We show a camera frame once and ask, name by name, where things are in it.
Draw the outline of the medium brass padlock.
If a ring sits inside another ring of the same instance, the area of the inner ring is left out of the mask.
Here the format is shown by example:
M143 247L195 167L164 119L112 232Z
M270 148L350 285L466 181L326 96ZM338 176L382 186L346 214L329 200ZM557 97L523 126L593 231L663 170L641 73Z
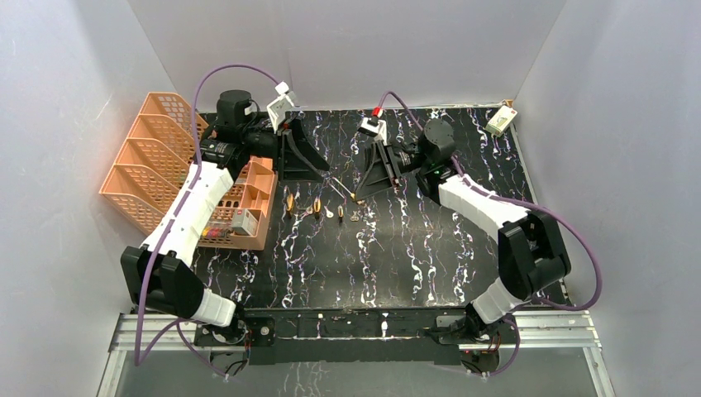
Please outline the medium brass padlock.
M322 215L322 201L319 197L316 197L312 203L312 214L316 219Z

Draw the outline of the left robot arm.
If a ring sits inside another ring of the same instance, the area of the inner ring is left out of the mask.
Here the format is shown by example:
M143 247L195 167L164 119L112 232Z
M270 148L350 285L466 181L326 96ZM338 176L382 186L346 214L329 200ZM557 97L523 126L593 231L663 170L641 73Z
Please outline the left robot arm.
M243 310L206 289L191 269L193 253L207 223L251 157L269 158L283 181L321 182L327 161L311 145L300 117L291 115L296 96L285 83L262 115L251 94L228 90L217 100L217 117L197 142L194 164L155 230L122 253L121 266L131 300L215 326L227 344L246 336Z

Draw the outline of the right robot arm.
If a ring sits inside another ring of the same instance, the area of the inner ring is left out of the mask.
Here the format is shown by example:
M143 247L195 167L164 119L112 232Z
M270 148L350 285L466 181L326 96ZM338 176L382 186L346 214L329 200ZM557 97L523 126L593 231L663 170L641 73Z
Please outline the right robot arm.
M399 178L413 174L423 196L467 218L498 245L498 276L450 324L437 323L425 334L442 344L467 340L487 342L498 325L533 296L571 271L555 217L531 203L509 203L479 186L459 169L452 126L430 120L418 139L391 143L387 123L364 117L360 133L371 137L365 148L365 168L353 196L358 201L398 187Z

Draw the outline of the large brass padlock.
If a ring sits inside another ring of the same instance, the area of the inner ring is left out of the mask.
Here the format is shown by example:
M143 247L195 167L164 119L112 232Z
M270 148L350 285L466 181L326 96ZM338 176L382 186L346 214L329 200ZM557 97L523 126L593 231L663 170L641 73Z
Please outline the large brass padlock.
M288 187L284 188L284 213L287 219L290 219L294 215L296 208L296 198L295 193Z

